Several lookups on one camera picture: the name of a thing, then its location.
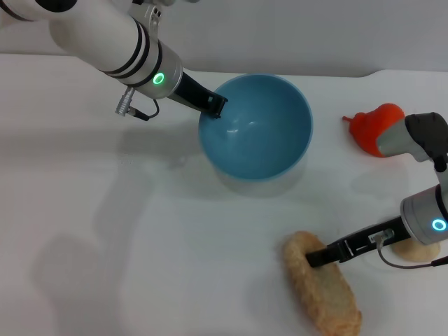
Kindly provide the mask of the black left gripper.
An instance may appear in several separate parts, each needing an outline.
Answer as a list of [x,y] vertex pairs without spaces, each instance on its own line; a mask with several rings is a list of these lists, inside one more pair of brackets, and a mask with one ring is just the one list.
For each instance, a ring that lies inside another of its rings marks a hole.
[[206,89],[186,72],[182,73],[179,84],[171,94],[171,100],[203,112],[213,119],[221,118],[228,99]]

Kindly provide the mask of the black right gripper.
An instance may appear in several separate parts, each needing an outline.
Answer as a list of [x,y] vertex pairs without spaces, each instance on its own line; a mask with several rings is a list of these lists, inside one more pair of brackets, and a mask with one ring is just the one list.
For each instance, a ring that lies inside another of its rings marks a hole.
[[402,218],[395,217],[349,234],[324,249],[308,253],[307,262],[312,268],[322,267],[334,262],[344,263],[376,249],[374,238],[380,234],[386,235],[384,239],[386,246],[408,238],[408,231]]

